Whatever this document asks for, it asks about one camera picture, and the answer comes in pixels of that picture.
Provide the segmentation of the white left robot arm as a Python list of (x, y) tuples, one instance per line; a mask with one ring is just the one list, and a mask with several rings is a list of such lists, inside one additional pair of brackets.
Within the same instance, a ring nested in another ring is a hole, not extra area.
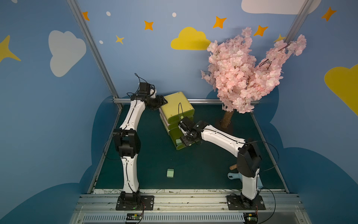
[(125, 120), (113, 134), (113, 141), (123, 166), (124, 186), (126, 194), (139, 192), (137, 175), (137, 159), (141, 149), (141, 141), (137, 132), (139, 121), (146, 108), (157, 110), (167, 104), (161, 95), (134, 94)]

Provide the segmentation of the light green plug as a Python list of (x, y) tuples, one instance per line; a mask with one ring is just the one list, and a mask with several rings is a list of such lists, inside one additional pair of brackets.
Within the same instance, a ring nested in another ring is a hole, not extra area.
[(167, 169), (167, 178), (174, 178), (174, 169)]

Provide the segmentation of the green drawer cabinet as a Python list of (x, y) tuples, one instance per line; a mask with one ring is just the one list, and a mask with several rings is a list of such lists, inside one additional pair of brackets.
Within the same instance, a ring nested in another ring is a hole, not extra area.
[(183, 133), (179, 128), (179, 123), (184, 117), (193, 120), (195, 109), (181, 91), (167, 95), (164, 98), (168, 103), (159, 109), (160, 119), (175, 149), (181, 150), (186, 146), (180, 140)]

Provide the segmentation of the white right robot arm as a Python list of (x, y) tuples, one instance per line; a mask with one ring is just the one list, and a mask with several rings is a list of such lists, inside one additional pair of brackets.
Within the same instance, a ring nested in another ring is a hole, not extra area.
[(228, 151), (237, 158), (236, 169), (242, 175), (242, 199), (254, 200), (258, 195), (258, 178), (262, 162), (257, 143), (225, 133), (205, 121), (193, 123), (188, 117), (179, 122), (183, 136), (181, 142), (185, 146), (207, 141)]

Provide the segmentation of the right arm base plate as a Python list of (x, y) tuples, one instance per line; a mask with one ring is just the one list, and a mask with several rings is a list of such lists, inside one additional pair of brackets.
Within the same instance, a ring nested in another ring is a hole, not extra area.
[(230, 194), (226, 196), (228, 209), (231, 211), (239, 210), (266, 210), (263, 198), (257, 195), (253, 200), (243, 195)]

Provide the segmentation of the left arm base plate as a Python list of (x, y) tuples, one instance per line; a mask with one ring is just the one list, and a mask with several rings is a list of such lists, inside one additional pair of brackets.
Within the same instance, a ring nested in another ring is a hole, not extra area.
[(117, 211), (152, 211), (154, 207), (154, 196), (119, 196), (115, 209)]

